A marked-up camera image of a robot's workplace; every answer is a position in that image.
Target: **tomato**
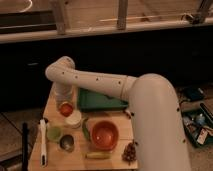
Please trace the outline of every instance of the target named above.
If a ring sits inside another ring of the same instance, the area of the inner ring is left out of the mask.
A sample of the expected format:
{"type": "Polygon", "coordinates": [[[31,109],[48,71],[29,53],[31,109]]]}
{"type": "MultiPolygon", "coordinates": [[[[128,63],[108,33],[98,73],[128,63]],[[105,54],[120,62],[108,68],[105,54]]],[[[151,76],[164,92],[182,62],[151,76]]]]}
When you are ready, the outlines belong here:
{"type": "Polygon", "coordinates": [[[63,116],[68,117],[73,112],[73,106],[69,102],[63,102],[59,107],[59,112],[63,116]]]}

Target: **green tray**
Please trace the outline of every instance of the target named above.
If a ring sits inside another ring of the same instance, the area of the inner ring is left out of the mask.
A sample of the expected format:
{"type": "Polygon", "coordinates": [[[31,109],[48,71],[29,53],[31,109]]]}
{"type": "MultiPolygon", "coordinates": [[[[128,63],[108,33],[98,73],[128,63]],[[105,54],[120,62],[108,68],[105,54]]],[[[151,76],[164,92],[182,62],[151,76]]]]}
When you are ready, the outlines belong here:
{"type": "MultiPolygon", "coordinates": [[[[211,128],[213,128],[212,120],[208,117],[208,115],[201,108],[197,108],[197,109],[189,110],[189,111],[184,111],[184,112],[182,112],[182,117],[184,117],[184,116],[195,117],[196,115],[199,115],[201,113],[203,113],[204,116],[205,116],[206,125],[211,127],[211,128]]],[[[203,147],[205,145],[213,143],[213,137],[208,135],[206,140],[205,140],[205,142],[204,142],[204,144],[199,144],[197,142],[197,140],[195,139],[195,137],[191,134],[189,129],[186,127],[186,125],[184,123],[183,123],[183,125],[184,125],[185,133],[188,136],[188,138],[191,141],[191,143],[194,145],[194,147],[200,148],[200,147],[203,147]]]]}
{"type": "Polygon", "coordinates": [[[128,107],[128,103],[125,101],[82,88],[78,90],[77,105],[82,112],[121,110],[128,107]]]}

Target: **grapes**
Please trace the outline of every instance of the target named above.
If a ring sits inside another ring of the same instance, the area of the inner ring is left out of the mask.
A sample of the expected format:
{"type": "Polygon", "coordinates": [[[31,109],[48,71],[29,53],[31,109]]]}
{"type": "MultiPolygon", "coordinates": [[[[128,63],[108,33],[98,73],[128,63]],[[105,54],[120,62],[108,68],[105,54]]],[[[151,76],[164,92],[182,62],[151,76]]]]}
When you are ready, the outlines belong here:
{"type": "Polygon", "coordinates": [[[136,161],[136,150],[135,150],[135,143],[131,142],[129,143],[122,154],[122,159],[126,162],[131,164],[131,162],[136,161]]]}

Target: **black wall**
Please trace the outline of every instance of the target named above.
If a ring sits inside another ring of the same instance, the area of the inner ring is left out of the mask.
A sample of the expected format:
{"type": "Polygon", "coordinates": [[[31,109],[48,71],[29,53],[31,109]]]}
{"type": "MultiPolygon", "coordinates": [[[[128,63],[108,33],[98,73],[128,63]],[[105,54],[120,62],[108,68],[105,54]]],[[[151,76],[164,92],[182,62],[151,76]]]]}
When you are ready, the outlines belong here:
{"type": "Polygon", "coordinates": [[[45,105],[51,86],[45,68],[63,55],[80,70],[159,73],[174,85],[210,82],[212,39],[213,26],[203,26],[0,44],[0,110],[45,105]]]}

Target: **green vegetable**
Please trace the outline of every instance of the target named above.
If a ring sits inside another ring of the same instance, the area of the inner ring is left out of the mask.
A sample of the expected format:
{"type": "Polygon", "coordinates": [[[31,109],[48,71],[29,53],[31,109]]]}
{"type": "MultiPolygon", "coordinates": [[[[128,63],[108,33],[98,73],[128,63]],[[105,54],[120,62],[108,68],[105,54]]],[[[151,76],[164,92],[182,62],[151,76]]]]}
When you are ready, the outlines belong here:
{"type": "Polygon", "coordinates": [[[88,119],[89,119],[89,118],[85,118],[85,119],[83,120],[83,123],[82,123],[82,131],[83,131],[84,137],[85,137],[88,141],[90,141],[90,132],[89,132],[89,130],[87,129],[87,125],[86,125],[88,119]]]}

